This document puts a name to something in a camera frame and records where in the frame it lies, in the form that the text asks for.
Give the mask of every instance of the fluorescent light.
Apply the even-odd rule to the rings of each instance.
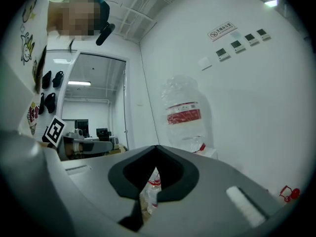
[[[91,83],[89,81],[69,81],[68,84],[91,86]]]
[[[71,61],[67,61],[66,59],[53,59],[56,64],[71,64]]]
[[[265,4],[267,6],[274,7],[274,6],[277,6],[277,0],[268,1],[268,2],[265,2]]]

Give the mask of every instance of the black slipper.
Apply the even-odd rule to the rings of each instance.
[[[63,76],[64,76],[64,72],[62,72],[62,71],[59,71],[59,72],[56,74],[55,78],[54,78],[53,81],[52,81],[54,88],[57,88],[57,87],[60,85],[61,78],[63,78]]]
[[[50,142],[49,139],[47,139],[47,137],[45,136],[45,133],[44,133],[44,135],[42,136],[41,140],[42,140],[43,142]]]
[[[50,77],[51,77],[51,70],[48,73],[46,73],[46,75],[43,76],[41,80],[42,89],[47,89],[49,87]]]
[[[47,107],[49,113],[53,113],[55,110],[55,97],[55,93],[51,93],[45,98],[44,104]]]
[[[40,97],[39,115],[41,115],[43,111],[44,111],[44,93],[42,93]]]

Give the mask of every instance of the ceiling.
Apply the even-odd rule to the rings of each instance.
[[[150,31],[150,29],[152,29],[157,23],[156,17],[159,12],[174,0],[105,1],[107,1],[110,6],[109,22],[115,24],[116,26],[112,34],[120,35],[124,39],[139,43],[140,40],[147,34],[147,32]],[[141,12],[143,15],[138,15],[124,7]],[[304,25],[286,0],[279,0],[279,5],[275,7],[275,9],[302,34],[303,38],[308,36]]]
[[[67,101],[113,101],[123,84],[125,62],[97,55],[81,54],[70,75],[71,81],[89,81],[91,86],[67,85]]]
[[[173,0],[105,0],[110,6],[109,23],[115,24],[112,34],[139,43],[142,37],[156,24],[155,17]],[[143,15],[124,8],[128,7]]]

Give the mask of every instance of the plastic water bottle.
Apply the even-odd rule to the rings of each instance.
[[[169,79],[163,85],[161,95],[171,145],[192,153],[205,147],[206,130],[199,95],[197,81],[187,76]]]
[[[157,194],[160,191],[161,191],[160,177],[156,177],[154,180],[154,183],[150,182],[150,186],[147,189],[147,203],[148,203],[147,211],[150,214],[152,214],[152,212],[158,207]]]

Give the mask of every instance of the door frame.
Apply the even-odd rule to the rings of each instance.
[[[48,51],[65,51],[60,49],[50,49]],[[125,62],[125,79],[124,79],[124,85],[125,90],[124,93],[124,119],[125,119],[125,131],[126,131],[126,139],[127,139],[127,147],[129,150],[135,149],[135,140],[134,140],[134,134],[133,134],[133,124],[132,124],[132,115],[131,115],[131,102],[130,102],[130,61],[128,58],[123,56],[113,56],[106,53],[100,53],[100,52],[93,52],[93,51],[83,51],[83,50],[77,50],[74,59],[72,60],[71,64],[69,64],[69,67],[67,71],[64,73],[64,79],[62,82],[62,85],[60,87],[58,100],[57,100],[57,107],[56,107],[56,116],[59,118],[62,118],[62,112],[63,112],[63,103],[64,98],[66,94],[66,88],[68,85],[68,81],[70,79],[70,75],[75,67],[75,64],[78,60],[78,57],[81,54],[88,54],[88,55],[97,55],[102,56],[105,58],[120,60]]]

